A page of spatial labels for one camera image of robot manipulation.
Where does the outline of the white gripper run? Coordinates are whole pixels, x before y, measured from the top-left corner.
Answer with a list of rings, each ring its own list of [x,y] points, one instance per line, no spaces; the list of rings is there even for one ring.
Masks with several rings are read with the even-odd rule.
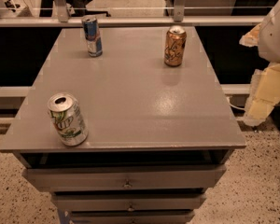
[[[239,44],[258,46],[259,56],[269,62],[263,71],[251,78],[250,93],[245,103],[244,123],[259,126],[280,102],[280,0],[262,23],[241,37]]]

